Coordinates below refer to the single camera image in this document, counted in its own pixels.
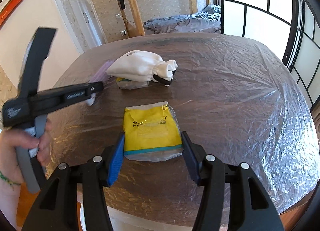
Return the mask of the person left hand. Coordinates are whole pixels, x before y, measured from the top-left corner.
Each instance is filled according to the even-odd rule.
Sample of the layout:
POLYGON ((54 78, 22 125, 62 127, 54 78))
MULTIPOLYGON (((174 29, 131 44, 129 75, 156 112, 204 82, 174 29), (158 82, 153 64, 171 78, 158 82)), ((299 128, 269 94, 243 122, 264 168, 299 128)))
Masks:
POLYGON ((17 207, 21 184, 24 182, 17 162, 15 148, 38 148, 37 160, 47 166, 50 159, 50 130, 52 123, 46 122, 44 134, 40 138, 31 137, 21 129, 9 129, 1 132, 1 226, 17 229, 17 207))

